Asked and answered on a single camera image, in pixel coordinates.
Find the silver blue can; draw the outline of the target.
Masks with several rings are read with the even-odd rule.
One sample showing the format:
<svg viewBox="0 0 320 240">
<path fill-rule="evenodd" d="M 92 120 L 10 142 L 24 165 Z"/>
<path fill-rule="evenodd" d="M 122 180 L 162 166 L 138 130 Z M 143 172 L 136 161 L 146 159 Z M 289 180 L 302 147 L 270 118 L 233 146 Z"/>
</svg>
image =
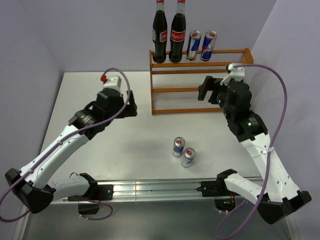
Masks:
<svg viewBox="0 0 320 240">
<path fill-rule="evenodd" d="M 189 33 L 188 46 L 186 50 L 187 60 L 193 61 L 196 59 L 201 42 L 201 37 L 201 33 L 197 30 L 193 30 Z"/>
<path fill-rule="evenodd" d="M 215 31 L 209 30 L 205 33 L 200 54 L 202 61 L 207 62 L 211 59 L 216 39 L 217 33 Z"/>
<path fill-rule="evenodd" d="M 185 168 L 190 167 L 193 164 L 195 156 L 196 151 L 192 147 L 186 148 L 182 155 L 181 165 Z"/>
<path fill-rule="evenodd" d="M 183 137 L 179 136 L 176 137 L 173 141 L 173 148 L 172 148 L 172 154 L 174 157 L 179 158 L 184 150 L 186 141 Z"/>
</svg>

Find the cola glass bottle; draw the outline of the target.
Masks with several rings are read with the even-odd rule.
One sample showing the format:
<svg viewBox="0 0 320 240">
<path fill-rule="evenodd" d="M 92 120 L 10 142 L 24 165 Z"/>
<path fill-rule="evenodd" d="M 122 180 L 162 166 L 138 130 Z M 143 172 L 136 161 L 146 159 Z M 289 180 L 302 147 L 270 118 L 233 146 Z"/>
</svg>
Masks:
<svg viewBox="0 0 320 240">
<path fill-rule="evenodd" d="M 156 1 L 156 12 L 152 24 L 152 59 L 156 63 L 163 63 L 166 60 L 168 25 L 164 3 L 164 0 Z"/>
<path fill-rule="evenodd" d="M 176 12 L 171 23 L 169 60 L 179 63 L 183 56 L 186 36 L 185 0 L 178 0 Z"/>
</svg>

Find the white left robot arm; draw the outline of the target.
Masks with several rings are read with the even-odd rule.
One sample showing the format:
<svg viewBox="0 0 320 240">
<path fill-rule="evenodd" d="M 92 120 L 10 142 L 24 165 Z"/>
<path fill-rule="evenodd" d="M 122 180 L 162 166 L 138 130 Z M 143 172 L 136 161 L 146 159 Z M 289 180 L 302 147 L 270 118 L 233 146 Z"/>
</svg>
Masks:
<svg viewBox="0 0 320 240">
<path fill-rule="evenodd" d="M 7 171 L 5 178 L 13 187 L 12 192 L 31 213 L 40 213 L 51 202 L 63 198 L 98 199 L 98 182 L 87 173 L 62 180 L 51 180 L 51 177 L 73 153 L 104 131 L 114 119 L 137 116 L 134 94 L 132 90 L 126 93 L 124 99 L 118 90 L 103 89 L 96 100 L 74 114 L 57 139 L 36 159 L 21 169 Z"/>
</svg>

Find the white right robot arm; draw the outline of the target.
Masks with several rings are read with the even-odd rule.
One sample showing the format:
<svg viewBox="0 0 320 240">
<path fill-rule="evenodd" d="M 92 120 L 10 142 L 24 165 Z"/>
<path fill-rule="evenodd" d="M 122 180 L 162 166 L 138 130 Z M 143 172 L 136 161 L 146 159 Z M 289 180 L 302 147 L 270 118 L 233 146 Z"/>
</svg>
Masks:
<svg viewBox="0 0 320 240">
<path fill-rule="evenodd" d="M 218 105 L 227 126 L 245 148 L 257 167 L 263 185 L 258 185 L 236 170 L 227 169 L 213 181 L 203 181 L 197 191 L 203 197 L 226 196 L 235 193 L 252 204 L 268 224 L 296 212 L 312 200 L 308 191 L 301 190 L 291 179 L 276 151 L 262 118 L 251 110 L 252 93 L 243 81 L 232 80 L 227 85 L 222 79 L 206 76 L 198 88 L 198 100 L 204 100 L 208 91 L 209 103 Z"/>
</svg>

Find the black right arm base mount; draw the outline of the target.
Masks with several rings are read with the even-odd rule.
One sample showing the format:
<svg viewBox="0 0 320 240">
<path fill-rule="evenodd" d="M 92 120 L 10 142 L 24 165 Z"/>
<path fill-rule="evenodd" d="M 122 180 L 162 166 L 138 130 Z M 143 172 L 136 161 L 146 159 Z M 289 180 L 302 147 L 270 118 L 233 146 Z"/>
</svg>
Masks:
<svg viewBox="0 0 320 240">
<path fill-rule="evenodd" d="M 220 187 L 216 180 L 201 181 L 196 188 L 204 198 L 213 198 L 214 205 L 218 210 L 231 211 L 236 207 L 236 193 Z"/>
</svg>

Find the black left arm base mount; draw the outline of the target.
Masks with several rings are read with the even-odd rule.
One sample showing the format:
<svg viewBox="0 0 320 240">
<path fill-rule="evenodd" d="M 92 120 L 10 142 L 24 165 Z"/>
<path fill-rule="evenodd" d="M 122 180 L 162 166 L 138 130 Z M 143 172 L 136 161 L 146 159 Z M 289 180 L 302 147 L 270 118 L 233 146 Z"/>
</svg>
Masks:
<svg viewBox="0 0 320 240">
<path fill-rule="evenodd" d="M 88 195 L 74 195 L 67 198 L 69 202 L 84 202 L 90 200 L 88 203 L 78 203 L 78 213 L 81 215 L 95 215 L 102 208 L 100 202 L 111 201 L 113 198 L 114 186 L 112 184 L 98 184 L 93 194 Z"/>
</svg>

